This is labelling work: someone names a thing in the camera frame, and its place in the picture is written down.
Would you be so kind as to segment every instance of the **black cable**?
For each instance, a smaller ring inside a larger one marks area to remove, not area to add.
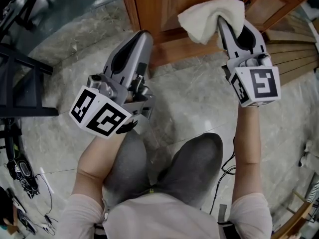
[[[221,167],[221,170],[224,172],[224,173],[227,173],[227,174],[230,174],[230,175],[235,175],[235,173],[229,173],[229,172],[226,172],[225,170],[225,166],[227,165],[227,163],[232,160],[234,157],[235,157],[235,138],[233,138],[233,146],[234,146],[234,150],[233,150],[233,154],[231,155],[231,157],[223,164],[223,166]]]
[[[36,223],[33,223],[33,224],[34,224],[35,226],[41,228],[42,230],[46,231],[47,234],[49,234],[49,235],[51,235],[51,236],[55,236],[55,231],[54,231],[53,229],[51,229],[53,233],[50,233],[49,230],[45,230],[43,227],[39,226],[38,224],[36,224]]]
[[[42,180],[44,181],[44,183],[46,184],[46,186],[47,186],[47,188],[48,188],[48,191],[49,191],[49,194],[50,194],[50,201],[51,201],[50,211],[47,212],[47,213],[44,215],[44,216],[46,216],[46,215],[48,215],[48,214],[52,211],[52,195],[51,195],[51,191],[50,191],[49,185],[46,183],[46,181],[45,181],[45,179],[42,177],[42,175],[38,173],[38,174],[35,176],[35,178],[37,178],[39,175],[40,175],[40,177],[42,178]]]
[[[230,167],[230,168],[227,170],[227,172],[230,172],[230,171],[232,171],[232,170],[234,170],[234,169],[236,169],[236,167]],[[215,192],[215,196],[214,196],[214,201],[213,201],[213,204],[212,204],[211,209],[210,209],[210,212],[209,212],[210,215],[211,215],[211,212],[213,211],[214,204],[215,204],[215,200],[216,200],[216,198],[217,198],[217,192],[218,192],[219,184],[220,184],[221,180],[222,180],[226,175],[227,175],[226,172],[223,173],[223,175],[220,177],[220,179],[219,179],[219,181],[218,181],[218,183],[217,183],[216,192]]]
[[[232,170],[236,169],[236,166],[233,165],[231,167],[229,167],[227,170],[225,170],[225,166],[227,165],[227,163],[232,160],[235,157],[235,138],[233,138],[233,146],[234,146],[234,150],[233,150],[233,154],[231,155],[231,157],[222,165],[221,170],[224,172],[223,175],[220,177],[220,179],[218,180],[217,186],[216,186],[216,192],[215,192],[215,196],[214,196],[214,200],[213,200],[213,204],[211,206],[210,212],[209,214],[211,215],[213,208],[214,208],[214,204],[215,204],[215,200],[217,198],[217,192],[218,192],[218,188],[219,188],[219,184],[221,182],[221,180],[227,175],[235,175],[235,173],[231,173]]]
[[[48,218],[59,223],[59,221],[57,221],[56,219],[54,219],[54,218],[52,218],[52,217],[49,217],[49,216],[48,216]]]

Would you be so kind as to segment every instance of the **knee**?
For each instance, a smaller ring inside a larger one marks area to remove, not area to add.
[[[129,132],[127,132],[124,141],[123,142],[129,142],[129,143],[137,143],[137,142],[142,142],[141,136],[136,133],[136,131],[133,129]]]
[[[204,133],[194,139],[196,148],[201,153],[207,153],[207,157],[213,158],[215,161],[222,162],[223,158],[223,141],[216,133]]]
[[[223,151],[223,141],[216,133],[204,133],[199,136],[201,145],[210,146],[216,151]]]

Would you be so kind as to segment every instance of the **white shirt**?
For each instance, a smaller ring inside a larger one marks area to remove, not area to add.
[[[153,193],[117,205],[103,221],[102,207],[92,198],[69,198],[57,231],[61,239],[91,239],[103,223],[108,239],[224,239],[215,218],[180,200]],[[269,239],[272,219],[261,193],[236,200],[228,219],[242,239]]]

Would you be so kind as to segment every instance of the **marble floor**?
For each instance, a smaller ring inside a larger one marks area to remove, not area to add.
[[[83,14],[92,10],[96,11],[94,9],[104,7],[111,1],[114,0],[37,0],[29,17],[34,28],[28,31],[14,22],[4,41],[14,45],[22,53],[28,54],[64,25],[75,18],[81,19]],[[16,1],[16,6],[22,6],[21,0]],[[72,36],[69,36],[65,41],[70,42],[71,40]]]
[[[26,118],[21,120],[25,153],[35,174],[41,173],[52,193],[50,216],[59,220],[70,196],[77,162],[93,135],[80,130],[68,111],[89,75],[99,73],[111,51],[132,31],[126,25],[122,31],[105,35],[104,39],[65,58],[55,67],[55,73],[45,78],[43,103],[57,107],[60,115],[54,118]],[[227,61],[223,52],[189,58],[161,66],[146,81],[154,91],[157,103],[150,121],[140,118],[137,128],[145,142],[150,170],[154,179],[171,157],[189,139],[204,132],[215,132],[223,140],[227,160],[233,152],[236,127],[237,97],[225,80],[221,66]],[[290,214],[284,206],[293,201],[293,189],[304,195],[313,172],[297,166],[303,145],[308,138],[316,138],[319,118],[319,82],[313,72],[282,87],[282,99],[260,107],[262,136],[262,181],[264,194],[273,214],[274,224],[284,223]],[[39,178],[40,195],[32,200],[13,181],[0,155],[0,185],[13,188],[35,224],[44,222],[50,209],[48,188]],[[217,217],[219,204],[227,204],[229,213],[234,176],[226,176],[218,191],[213,215]],[[215,188],[207,197],[202,210],[209,212]],[[50,238],[38,229],[37,236]]]

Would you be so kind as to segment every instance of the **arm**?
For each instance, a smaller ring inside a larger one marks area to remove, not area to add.
[[[126,134],[95,137],[80,157],[72,196],[64,209],[57,238],[90,239],[103,214],[102,188]]]
[[[261,141],[257,107],[238,107],[235,135],[236,175],[234,203],[250,193],[262,193],[260,178]]]
[[[103,207],[103,181],[113,166],[125,133],[105,140],[95,137],[80,157],[72,194],[86,195]]]

